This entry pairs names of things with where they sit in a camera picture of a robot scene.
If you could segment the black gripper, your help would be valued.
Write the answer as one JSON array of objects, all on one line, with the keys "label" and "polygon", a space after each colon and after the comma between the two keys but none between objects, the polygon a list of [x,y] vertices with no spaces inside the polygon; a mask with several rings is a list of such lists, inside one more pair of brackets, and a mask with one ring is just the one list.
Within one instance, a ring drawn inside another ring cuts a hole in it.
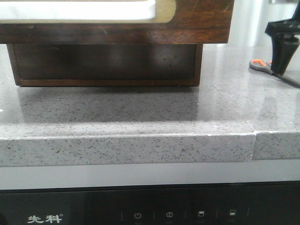
[{"label": "black gripper", "polygon": [[299,47],[299,39],[294,35],[300,34],[300,2],[291,19],[269,22],[265,29],[272,40],[271,70],[276,75],[284,75],[294,53]]}]

